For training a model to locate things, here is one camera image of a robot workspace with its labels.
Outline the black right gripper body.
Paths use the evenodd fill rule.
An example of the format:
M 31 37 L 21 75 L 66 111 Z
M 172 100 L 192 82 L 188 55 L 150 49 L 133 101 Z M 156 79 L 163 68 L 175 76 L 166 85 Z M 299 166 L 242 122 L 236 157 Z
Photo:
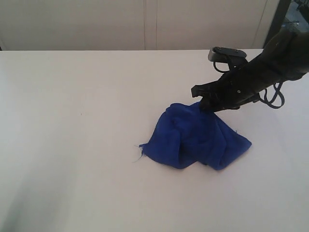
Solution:
M 259 101 L 279 109 L 281 105 L 273 103 L 281 98 L 281 72 L 265 63 L 246 63 L 213 82 L 213 95 L 217 97 L 217 112 Z

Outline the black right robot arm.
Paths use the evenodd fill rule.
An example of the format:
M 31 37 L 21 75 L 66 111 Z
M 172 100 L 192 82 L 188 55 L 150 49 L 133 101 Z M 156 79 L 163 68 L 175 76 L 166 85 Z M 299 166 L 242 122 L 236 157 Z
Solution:
M 202 97 L 201 110 L 237 110 L 259 101 L 276 109 L 273 102 L 277 97 L 284 104 L 282 84 L 299 80 L 309 72 L 309 34 L 283 29 L 254 59 L 248 61 L 246 56 L 238 49 L 213 47 L 210 50 L 209 61 L 226 63 L 229 69 L 222 71 L 217 81 L 192 87 L 192 97 Z

